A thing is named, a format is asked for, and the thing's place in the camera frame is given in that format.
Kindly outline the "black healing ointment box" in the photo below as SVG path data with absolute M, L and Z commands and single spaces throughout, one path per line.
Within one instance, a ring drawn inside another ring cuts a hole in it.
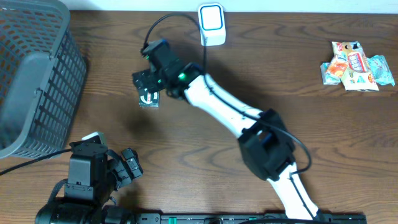
M 139 90 L 139 106 L 141 108 L 158 108 L 160 105 L 160 93 L 149 93 L 147 90 Z

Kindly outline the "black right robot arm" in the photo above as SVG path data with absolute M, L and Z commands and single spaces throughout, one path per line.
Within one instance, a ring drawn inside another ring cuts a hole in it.
M 208 113 L 237 138 L 243 162 L 255 176 L 271 184 L 288 218 L 321 219 L 299 177 L 307 169 L 298 169 L 294 157 L 295 145 L 302 142 L 287 131 L 276 111 L 261 111 L 238 100 L 204 68 L 180 60 L 164 39 L 146 42 L 141 54 L 150 67 L 133 73 L 138 90 L 163 90 L 167 96 Z

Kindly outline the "green soft wipes pack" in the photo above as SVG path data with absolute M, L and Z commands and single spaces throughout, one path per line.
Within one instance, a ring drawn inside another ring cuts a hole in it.
M 375 81 L 380 85 L 395 85 L 394 77 L 383 55 L 375 55 L 368 59 Z

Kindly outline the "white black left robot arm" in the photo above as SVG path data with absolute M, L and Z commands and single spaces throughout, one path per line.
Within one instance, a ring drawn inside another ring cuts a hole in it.
M 100 141 L 70 143 L 68 178 L 58 182 L 37 213 L 38 224 L 136 223 L 136 215 L 116 205 L 111 194 L 143 175 L 135 150 L 119 155 Z

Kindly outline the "cream wipes pack blue edges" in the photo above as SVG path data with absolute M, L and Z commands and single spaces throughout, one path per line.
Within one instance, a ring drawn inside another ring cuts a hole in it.
M 379 91 L 366 54 L 358 41 L 332 42 L 333 53 L 348 60 L 348 67 L 339 79 L 346 91 Z

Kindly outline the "orange tissue pack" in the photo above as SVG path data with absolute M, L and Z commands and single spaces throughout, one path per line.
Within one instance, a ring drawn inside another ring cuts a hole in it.
M 348 60 L 343 56 L 335 55 L 325 73 L 335 79 L 340 79 L 343 76 L 347 67 Z

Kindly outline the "teal white Kleenex tissue pack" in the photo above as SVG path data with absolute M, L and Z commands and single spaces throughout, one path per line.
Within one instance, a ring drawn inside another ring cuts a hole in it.
M 331 77 L 330 75 L 326 74 L 326 70 L 329 66 L 329 63 L 324 62 L 320 65 L 320 71 L 321 71 L 321 76 L 322 76 L 322 81 L 324 85 L 338 85 L 341 83 L 341 80 L 335 79 Z

